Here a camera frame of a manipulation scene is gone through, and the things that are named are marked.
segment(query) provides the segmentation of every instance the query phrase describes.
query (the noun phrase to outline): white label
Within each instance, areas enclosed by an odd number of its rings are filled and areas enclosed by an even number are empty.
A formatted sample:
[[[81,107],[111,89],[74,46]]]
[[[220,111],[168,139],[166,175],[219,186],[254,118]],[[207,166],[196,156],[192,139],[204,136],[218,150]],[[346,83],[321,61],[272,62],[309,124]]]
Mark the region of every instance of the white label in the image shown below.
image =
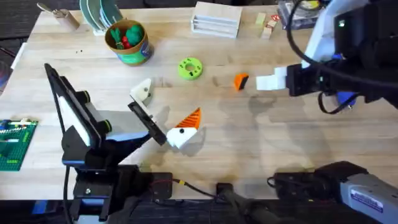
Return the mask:
[[[351,198],[355,201],[361,202],[361,203],[375,209],[376,211],[378,211],[380,213],[383,213],[383,204],[368,195],[365,195],[356,190],[351,190]]]

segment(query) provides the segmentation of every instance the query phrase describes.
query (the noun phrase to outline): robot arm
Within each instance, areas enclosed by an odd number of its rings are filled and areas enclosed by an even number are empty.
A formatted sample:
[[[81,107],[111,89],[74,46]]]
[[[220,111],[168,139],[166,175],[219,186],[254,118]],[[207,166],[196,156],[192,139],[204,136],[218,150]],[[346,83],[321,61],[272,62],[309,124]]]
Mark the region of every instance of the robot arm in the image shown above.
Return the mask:
[[[323,94],[349,91],[364,96],[366,103],[384,98],[398,108],[394,97],[398,92],[398,26],[391,24],[397,18],[391,9],[396,7],[394,0],[332,1],[318,19],[306,54],[292,37],[293,9],[287,36],[304,62],[276,69],[275,75],[258,77],[257,89],[288,88],[290,96],[320,91],[320,106]]]
[[[381,223],[396,223],[398,189],[350,162],[314,172],[275,173],[269,180],[282,200],[335,200]]]

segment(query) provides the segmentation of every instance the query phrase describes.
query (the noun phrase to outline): plate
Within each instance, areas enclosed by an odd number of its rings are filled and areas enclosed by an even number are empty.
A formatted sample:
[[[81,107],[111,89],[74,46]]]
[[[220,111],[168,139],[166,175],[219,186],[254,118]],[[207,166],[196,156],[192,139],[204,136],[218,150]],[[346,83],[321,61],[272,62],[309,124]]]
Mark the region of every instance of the plate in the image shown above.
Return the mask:
[[[110,24],[123,19],[119,8],[115,5],[114,0],[101,0],[101,8],[104,12],[104,16]]]
[[[100,28],[94,22],[93,18],[91,18],[90,12],[88,11],[88,8],[87,8],[87,0],[80,0],[80,10],[81,10],[81,13],[83,14],[83,17],[85,18],[86,22],[90,26],[92,26],[92,28],[94,28],[95,30],[100,30]]]
[[[101,28],[105,29],[105,26],[101,22],[100,19],[100,10],[101,10],[101,3],[99,0],[87,0],[87,8],[88,12],[90,13],[91,18],[95,22],[95,24]]]

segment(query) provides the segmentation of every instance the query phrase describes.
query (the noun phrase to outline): red toy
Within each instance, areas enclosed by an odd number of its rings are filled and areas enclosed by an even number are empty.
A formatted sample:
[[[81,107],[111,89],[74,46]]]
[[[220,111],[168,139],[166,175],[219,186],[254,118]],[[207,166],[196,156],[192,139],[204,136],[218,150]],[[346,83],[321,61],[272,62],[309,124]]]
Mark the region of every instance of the red toy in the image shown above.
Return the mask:
[[[123,43],[124,49],[129,49],[129,48],[131,48],[131,45],[130,45],[130,43],[129,43],[129,40],[127,39],[126,36],[122,37],[122,43]]]

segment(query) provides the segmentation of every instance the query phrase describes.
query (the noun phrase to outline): green toy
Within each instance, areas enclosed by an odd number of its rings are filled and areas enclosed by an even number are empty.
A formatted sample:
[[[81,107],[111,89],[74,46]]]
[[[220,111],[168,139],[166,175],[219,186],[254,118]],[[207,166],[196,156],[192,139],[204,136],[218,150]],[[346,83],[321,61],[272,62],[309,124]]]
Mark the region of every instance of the green toy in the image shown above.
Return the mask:
[[[30,124],[24,126],[11,125],[13,122],[18,123],[20,121],[2,122],[3,129],[0,130],[0,171],[19,171],[30,140],[38,125],[37,121],[31,121]]]
[[[178,73],[183,79],[197,79],[203,71],[201,62],[196,58],[186,58],[178,65]]]
[[[133,47],[144,38],[144,29],[140,25],[134,25],[126,31],[126,37],[130,45]]]
[[[119,28],[116,28],[115,30],[111,29],[111,35],[114,39],[114,42],[116,43],[116,48],[119,50],[123,50],[123,44],[122,44],[122,40],[121,40],[121,35],[120,35],[120,30]]]

